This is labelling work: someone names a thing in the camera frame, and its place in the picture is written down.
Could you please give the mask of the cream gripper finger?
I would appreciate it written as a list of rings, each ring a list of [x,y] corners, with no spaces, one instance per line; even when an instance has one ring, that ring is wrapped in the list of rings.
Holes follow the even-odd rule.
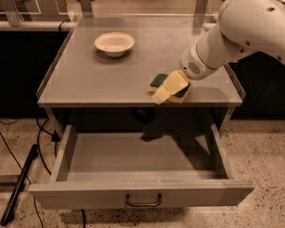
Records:
[[[160,105],[188,86],[189,80],[187,76],[181,70],[175,70],[163,80],[162,84],[156,89],[152,99],[156,104]]]

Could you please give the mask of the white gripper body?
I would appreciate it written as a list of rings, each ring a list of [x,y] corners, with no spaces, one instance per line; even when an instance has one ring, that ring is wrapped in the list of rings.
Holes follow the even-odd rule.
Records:
[[[198,55],[197,43],[188,47],[180,57],[180,67],[188,78],[200,81],[215,73],[218,69],[206,65]]]

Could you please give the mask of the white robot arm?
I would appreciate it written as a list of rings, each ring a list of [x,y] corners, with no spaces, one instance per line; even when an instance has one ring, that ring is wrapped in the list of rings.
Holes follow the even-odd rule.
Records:
[[[285,6],[276,0],[225,0],[218,22],[180,57],[152,96],[161,104],[224,65],[261,51],[285,66]]]

